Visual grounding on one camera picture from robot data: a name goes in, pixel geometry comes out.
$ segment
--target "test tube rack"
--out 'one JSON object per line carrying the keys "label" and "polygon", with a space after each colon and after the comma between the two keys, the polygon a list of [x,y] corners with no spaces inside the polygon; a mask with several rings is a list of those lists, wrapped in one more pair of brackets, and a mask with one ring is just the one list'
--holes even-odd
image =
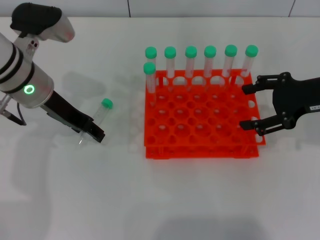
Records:
{"label": "test tube rack", "polygon": [[[185,78],[185,70],[175,70],[167,79],[165,70],[157,70],[155,105],[150,105],[154,96],[145,91],[146,158],[258,157],[265,138],[239,126],[239,121],[260,119],[255,95],[245,95],[236,84],[240,73],[232,69],[230,77],[223,77],[222,69],[214,69],[207,78],[203,70],[194,70],[193,78]],[[213,84],[217,78],[224,84]],[[176,84],[178,79],[184,84]],[[252,83],[251,74],[242,79],[245,85]]]}

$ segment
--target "white table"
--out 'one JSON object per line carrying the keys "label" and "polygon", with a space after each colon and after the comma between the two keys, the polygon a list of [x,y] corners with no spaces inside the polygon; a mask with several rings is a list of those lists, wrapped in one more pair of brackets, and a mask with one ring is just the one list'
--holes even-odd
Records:
{"label": "white table", "polygon": [[[143,147],[144,50],[187,45],[247,45],[259,55],[252,74],[320,77],[320,18],[71,18],[70,43],[46,41],[34,58],[55,90],[92,115],[103,98],[114,110],[101,126],[105,145],[77,149],[79,137],[41,109],[27,126],[0,117],[1,240],[315,240],[320,238],[320,115],[267,136],[260,158],[147,160]],[[13,41],[10,18],[0,32]],[[257,94],[262,117],[272,93]],[[12,101],[9,110],[16,113]]]}

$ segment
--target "centrifuge tube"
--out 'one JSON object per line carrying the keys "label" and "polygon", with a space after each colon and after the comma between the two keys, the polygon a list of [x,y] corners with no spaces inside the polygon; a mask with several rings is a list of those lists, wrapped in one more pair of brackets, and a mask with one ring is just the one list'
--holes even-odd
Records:
{"label": "centrifuge tube", "polygon": [[204,71],[203,75],[205,78],[210,78],[212,75],[212,68],[214,65],[214,57],[216,56],[217,50],[214,46],[207,46],[204,49]]}
{"label": "centrifuge tube", "polygon": [[249,45],[245,50],[245,59],[243,62],[242,70],[241,70],[241,76],[242,77],[248,77],[252,64],[254,63],[254,59],[258,54],[258,48],[255,45]]}
{"label": "centrifuge tube", "polygon": [[224,54],[224,65],[222,70],[222,76],[227,78],[230,76],[232,64],[234,62],[234,58],[237,55],[237,47],[235,45],[228,45],[225,48]]}
{"label": "centrifuge tube", "polygon": [[145,49],[145,57],[148,63],[156,65],[157,49],[153,46],[149,46]]}
{"label": "centrifuge tube", "polygon": [[[95,112],[95,114],[92,117],[93,122],[97,126],[99,126],[107,116],[107,113],[109,112],[109,110],[112,109],[112,107],[113,107],[113,102],[110,99],[108,98],[103,99],[98,110]],[[79,145],[83,146],[87,141],[90,141],[91,139],[92,137],[88,133],[81,131]]]}
{"label": "centrifuge tube", "polygon": [[175,57],[176,49],[173,46],[168,46],[164,50],[165,65],[166,65],[166,77],[172,79],[175,76]]}
{"label": "centrifuge tube", "polygon": [[195,58],[197,56],[197,49],[195,46],[188,46],[185,49],[186,65],[185,65],[185,77],[192,78],[194,75]]}
{"label": "centrifuge tube", "polygon": [[154,106],[156,103],[156,65],[147,62],[143,65],[143,71],[145,73],[146,89],[150,94],[150,104]]}

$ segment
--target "green cap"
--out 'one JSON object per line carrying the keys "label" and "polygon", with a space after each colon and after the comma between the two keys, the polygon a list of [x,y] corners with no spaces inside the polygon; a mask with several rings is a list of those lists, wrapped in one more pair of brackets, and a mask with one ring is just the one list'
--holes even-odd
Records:
{"label": "green cap", "polygon": [[204,56],[207,58],[214,58],[216,56],[217,49],[214,46],[206,46],[204,49]]}
{"label": "green cap", "polygon": [[157,56],[157,49],[153,46],[149,46],[145,49],[145,57],[147,59],[154,59]]}
{"label": "green cap", "polygon": [[189,59],[193,59],[197,56],[197,49],[195,46],[188,46],[185,49],[185,56]]}
{"label": "green cap", "polygon": [[245,55],[247,55],[250,58],[254,58],[258,55],[258,47],[256,45],[249,45],[246,47]]}
{"label": "green cap", "polygon": [[108,108],[108,109],[112,109],[112,107],[114,106],[113,102],[108,98],[103,99],[101,104],[102,104],[102,106],[104,106],[105,108]]}
{"label": "green cap", "polygon": [[147,75],[154,74],[156,72],[156,65],[153,62],[146,62],[143,65],[143,71]]}
{"label": "green cap", "polygon": [[237,47],[235,45],[228,45],[225,48],[224,54],[228,57],[234,57],[235,55],[237,55]]}
{"label": "green cap", "polygon": [[167,59],[174,59],[176,57],[176,49],[173,46],[167,46],[164,50],[164,56]]}

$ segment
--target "green indicator light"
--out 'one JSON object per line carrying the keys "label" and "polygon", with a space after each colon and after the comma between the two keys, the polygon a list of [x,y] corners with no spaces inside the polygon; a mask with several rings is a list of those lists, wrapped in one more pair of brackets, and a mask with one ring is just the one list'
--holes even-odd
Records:
{"label": "green indicator light", "polygon": [[24,87],[25,94],[33,94],[35,91],[35,87],[33,85],[27,85]]}

